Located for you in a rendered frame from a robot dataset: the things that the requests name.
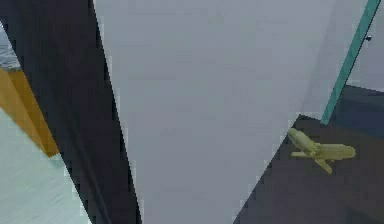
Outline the black cabinet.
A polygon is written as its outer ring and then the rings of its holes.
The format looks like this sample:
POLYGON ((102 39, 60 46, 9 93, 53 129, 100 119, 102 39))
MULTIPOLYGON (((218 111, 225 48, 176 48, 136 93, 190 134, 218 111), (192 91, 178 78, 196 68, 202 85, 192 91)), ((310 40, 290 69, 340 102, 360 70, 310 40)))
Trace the black cabinet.
POLYGON ((92 224, 142 224, 94 0, 0 0, 0 22, 92 224))

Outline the yellow toy airplane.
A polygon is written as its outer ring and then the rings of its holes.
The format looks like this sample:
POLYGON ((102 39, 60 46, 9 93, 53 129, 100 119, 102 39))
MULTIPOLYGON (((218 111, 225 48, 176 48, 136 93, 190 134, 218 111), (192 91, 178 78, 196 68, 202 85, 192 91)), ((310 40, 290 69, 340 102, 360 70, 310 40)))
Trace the yellow toy airplane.
POLYGON ((313 141, 304 132, 290 128, 288 138, 298 151, 292 152, 292 157, 312 159, 328 174, 332 174, 332 167, 328 162, 351 159, 356 156, 356 149, 344 144, 323 144, 313 141))

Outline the teal room door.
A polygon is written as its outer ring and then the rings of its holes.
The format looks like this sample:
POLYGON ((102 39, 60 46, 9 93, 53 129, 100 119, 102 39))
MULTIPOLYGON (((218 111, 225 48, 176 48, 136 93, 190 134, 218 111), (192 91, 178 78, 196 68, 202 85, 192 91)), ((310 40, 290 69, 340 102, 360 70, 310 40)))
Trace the teal room door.
POLYGON ((382 0, 367 0, 367 4, 364 8, 363 14, 356 28, 351 44, 348 48, 340 72, 333 86, 330 98, 322 114, 320 120, 321 124, 327 125, 332 117, 333 111, 351 74, 363 43, 368 38, 367 33, 371 27, 381 2, 382 0))

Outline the orange wooden board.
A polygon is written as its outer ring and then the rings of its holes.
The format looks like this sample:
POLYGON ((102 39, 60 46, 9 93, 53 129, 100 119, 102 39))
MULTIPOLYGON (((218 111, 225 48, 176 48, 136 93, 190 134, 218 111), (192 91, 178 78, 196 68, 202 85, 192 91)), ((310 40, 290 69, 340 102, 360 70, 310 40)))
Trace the orange wooden board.
POLYGON ((0 108, 48 158, 59 154, 56 141, 22 70, 0 68, 0 108))

